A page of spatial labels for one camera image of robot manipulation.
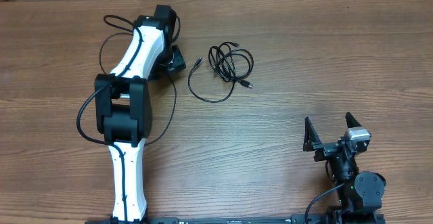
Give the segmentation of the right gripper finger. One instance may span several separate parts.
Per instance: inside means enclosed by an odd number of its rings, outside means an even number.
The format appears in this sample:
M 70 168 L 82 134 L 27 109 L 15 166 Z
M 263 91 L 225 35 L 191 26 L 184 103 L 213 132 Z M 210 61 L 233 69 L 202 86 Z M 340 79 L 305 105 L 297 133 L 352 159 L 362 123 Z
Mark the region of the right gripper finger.
M 350 112 L 345 114 L 345 119 L 348 128 L 361 127 L 361 123 L 359 123 Z
M 321 144 L 321 140 L 308 116 L 305 118 L 304 123 L 305 123 L 305 133 L 304 133 L 303 150 L 305 152 L 311 152 L 315 150 L 316 145 Z

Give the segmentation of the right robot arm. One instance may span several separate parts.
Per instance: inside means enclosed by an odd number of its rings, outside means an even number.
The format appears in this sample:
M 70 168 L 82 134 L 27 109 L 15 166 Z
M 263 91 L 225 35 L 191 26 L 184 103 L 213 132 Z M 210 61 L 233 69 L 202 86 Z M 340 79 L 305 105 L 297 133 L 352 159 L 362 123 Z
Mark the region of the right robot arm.
M 345 114 L 345 134 L 331 143 L 323 143 L 309 117 L 304 120 L 303 150 L 314 152 L 314 161 L 325 163 L 327 177 L 334 187 L 315 197 L 307 206 L 304 223 L 384 223 L 376 210 L 382 207 L 385 178 L 375 172 L 360 171 L 355 157 L 367 151 L 371 133 L 350 113 Z M 327 208 L 322 215 L 310 213 L 313 205 L 336 192 L 339 205 Z

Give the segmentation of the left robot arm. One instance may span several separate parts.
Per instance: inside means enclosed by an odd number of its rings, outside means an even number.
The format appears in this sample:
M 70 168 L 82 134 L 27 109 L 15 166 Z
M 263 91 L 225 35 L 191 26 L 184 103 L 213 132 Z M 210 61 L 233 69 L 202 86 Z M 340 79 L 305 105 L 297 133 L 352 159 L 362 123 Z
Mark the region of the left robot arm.
M 95 79 L 97 130 L 109 147 L 114 169 L 115 201 L 107 223 L 144 223 L 143 151 L 152 130 L 148 82 L 185 69 L 175 40 L 180 19 L 168 5 L 131 24 L 131 44 L 120 63 Z

